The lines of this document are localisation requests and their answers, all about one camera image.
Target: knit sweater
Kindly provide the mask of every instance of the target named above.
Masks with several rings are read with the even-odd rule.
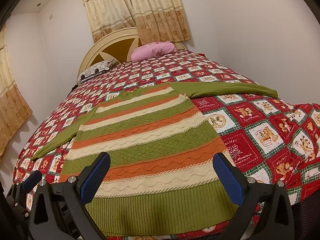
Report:
[[[121,92],[80,118],[84,124],[65,158],[60,182],[78,175],[100,152],[110,154],[111,168],[86,205],[106,236],[179,234],[230,219],[236,206],[212,168],[212,157],[223,152],[233,161],[190,98],[233,93],[277,97],[259,85],[220,82]],[[70,139],[77,125],[54,143]]]

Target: cream stripe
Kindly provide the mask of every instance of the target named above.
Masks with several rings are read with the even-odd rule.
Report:
[[[95,197],[124,197],[146,195],[164,191],[194,187],[218,180],[212,161],[191,166],[183,170],[161,173],[153,176],[140,176],[135,179],[103,182]]]
[[[66,157],[67,160],[74,160],[81,157],[96,154],[98,152],[108,152],[129,148],[135,145],[142,145],[152,141],[161,140],[175,134],[184,133],[193,127],[198,127],[205,122],[206,118],[201,112],[192,117],[183,119],[180,122],[161,127],[149,132],[134,134],[121,139],[97,143],[79,149],[71,149]]]
[[[116,104],[111,105],[111,106],[101,106],[101,107],[99,107],[97,109],[97,113],[101,113],[101,112],[107,111],[109,109],[118,107],[118,106],[124,106],[124,105],[130,104],[130,103],[133,103],[133,102],[137,102],[137,101],[140,101],[140,100],[143,100],[143,99],[146,99],[146,98],[151,98],[151,97],[155,97],[155,96],[159,96],[159,95],[165,95],[165,94],[170,93],[171,91],[173,91],[173,88],[172,87],[168,87],[166,89],[162,89],[162,90],[157,91],[157,92],[153,92],[153,93],[149,93],[149,94],[146,94],[146,95],[141,95],[141,96],[138,96],[138,97],[134,97],[134,98],[132,98],[130,100],[122,101],[122,102],[116,103]]]
[[[122,115],[122,116],[119,116],[119,117],[115,117],[115,118],[110,118],[110,119],[103,120],[101,122],[97,122],[97,123],[93,123],[93,124],[81,125],[80,128],[79,128],[79,131],[93,130],[93,129],[96,129],[96,128],[100,128],[102,126],[106,126],[106,125],[110,125],[110,124],[113,124],[113,123],[121,122],[121,121],[128,120],[128,119],[131,119],[131,118],[134,118],[134,117],[137,117],[137,116],[142,116],[144,114],[150,114],[150,113],[153,113],[153,112],[156,112],[156,111],[167,109],[167,108],[179,105],[179,104],[183,103],[184,101],[186,101],[187,99],[189,99],[189,98],[184,96],[184,95],[179,95],[177,98],[175,98],[175,99],[173,99],[173,100],[171,100],[171,101],[169,101],[167,103],[158,105],[158,106],[153,106],[153,107],[146,108],[146,109],[143,109],[143,110],[140,110],[140,111],[136,111],[134,113],[125,114],[125,115]]]

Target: orange stripe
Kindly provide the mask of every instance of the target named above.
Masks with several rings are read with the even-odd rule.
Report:
[[[109,100],[109,101],[105,101],[105,102],[101,102],[99,103],[99,106],[112,106],[114,104],[117,104],[119,102],[122,102],[123,100],[119,99],[119,98],[116,98],[115,100]]]
[[[173,97],[165,98],[165,99],[162,99],[162,100],[159,100],[159,101],[155,101],[155,102],[143,105],[143,106],[137,106],[135,108],[131,108],[131,109],[128,109],[128,110],[125,110],[125,111],[122,111],[122,112],[109,114],[109,115],[106,115],[106,116],[103,116],[103,117],[100,117],[100,118],[97,118],[97,119],[89,120],[88,122],[86,122],[85,125],[102,122],[104,120],[108,120],[108,119],[111,119],[111,118],[116,118],[116,117],[119,117],[119,116],[122,116],[122,115],[125,115],[125,114],[132,114],[132,113],[140,111],[140,110],[144,110],[144,109],[147,109],[147,108],[151,108],[151,107],[154,107],[154,106],[158,106],[158,105],[167,103],[167,102],[169,102],[171,100],[174,100],[174,99],[176,99],[178,97],[179,97],[179,95],[175,95]]]
[[[162,86],[156,86],[155,88],[150,88],[150,89],[148,89],[148,90],[144,93],[144,95],[150,94],[150,93],[153,93],[153,92],[157,92],[157,91],[166,89],[166,88],[168,88],[168,87],[170,87],[169,84],[164,84],[164,85],[162,85]],[[112,105],[117,104],[117,103],[122,102],[122,101],[123,101],[123,100],[121,100],[121,99],[117,99],[117,100],[113,100],[113,101],[105,101],[105,102],[101,102],[101,103],[100,103],[100,106],[103,106],[103,107],[112,106]]]
[[[210,160],[216,153],[223,152],[224,150],[226,150],[226,146],[222,139],[218,137],[197,149],[187,150],[169,157],[110,168],[103,180],[129,179],[136,176],[154,175],[156,173],[181,169]],[[66,181],[70,176],[78,175],[79,172],[61,174],[59,182]]]
[[[114,132],[114,133],[101,135],[99,137],[91,138],[91,139],[84,140],[84,141],[76,141],[73,143],[72,148],[79,149],[79,148],[87,147],[89,145],[93,145],[96,143],[117,140],[117,139],[124,138],[124,137],[130,136],[130,135],[149,132],[149,131],[152,131],[152,130],[155,130],[155,129],[158,129],[158,128],[161,128],[164,126],[168,126],[168,125],[180,122],[183,119],[192,117],[193,115],[195,115],[198,112],[199,112],[198,108],[196,106],[193,106],[191,109],[189,109],[183,113],[179,113],[174,116],[171,116],[171,117],[168,117],[165,119],[161,119],[161,120],[158,120],[158,121],[155,121],[152,123],[146,123],[144,125],[133,127],[133,128],[127,129],[127,130],[122,130],[122,131],[118,131],[118,132]]]

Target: green stripe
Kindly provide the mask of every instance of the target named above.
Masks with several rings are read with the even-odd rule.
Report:
[[[94,198],[86,209],[105,236],[164,236],[229,220],[237,206],[214,181],[160,194]]]
[[[194,104],[190,100],[186,100],[179,105],[161,110],[161,114],[159,114],[159,111],[156,111],[150,114],[133,117],[129,120],[124,120],[114,124],[105,125],[94,130],[79,131],[75,141],[84,141],[91,138],[95,138],[97,136],[119,132],[133,127],[141,126],[150,122],[155,122],[161,119],[174,116],[176,114],[183,113],[191,109],[193,106]]]
[[[152,160],[198,148],[218,136],[209,122],[206,121],[196,128],[191,128],[184,133],[175,134],[162,140],[116,151],[108,151],[108,149],[101,150],[110,154],[111,167],[114,167]],[[90,165],[95,160],[97,155],[98,154],[72,161],[66,160],[63,164],[61,174],[71,174],[82,171],[85,166]]]
[[[171,91],[168,94],[159,95],[159,96],[153,96],[153,97],[146,98],[146,99],[143,99],[143,100],[140,100],[140,101],[136,101],[136,102],[132,102],[132,103],[129,103],[129,104],[126,104],[126,105],[123,105],[123,106],[114,107],[114,108],[111,108],[110,110],[103,111],[101,113],[96,113],[91,118],[91,120],[95,120],[97,118],[101,118],[101,117],[108,116],[108,115],[115,114],[115,113],[120,113],[120,112],[129,110],[129,109],[132,109],[132,108],[135,108],[135,107],[140,107],[140,106],[143,106],[143,105],[146,105],[146,104],[150,104],[150,103],[153,103],[153,102],[156,102],[156,101],[160,101],[160,100],[163,100],[163,99],[166,99],[166,98],[169,98],[169,97],[173,97],[175,95],[178,95],[178,93],[176,91]]]

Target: white patterned pillow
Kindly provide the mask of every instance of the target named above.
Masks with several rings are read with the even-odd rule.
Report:
[[[78,85],[82,84],[83,82],[91,78],[102,75],[113,66],[117,66],[119,63],[120,62],[116,58],[114,58],[114,59],[104,60],[92,65],[90,68],[86,69],[78,76],[78,80],[77,80]]]

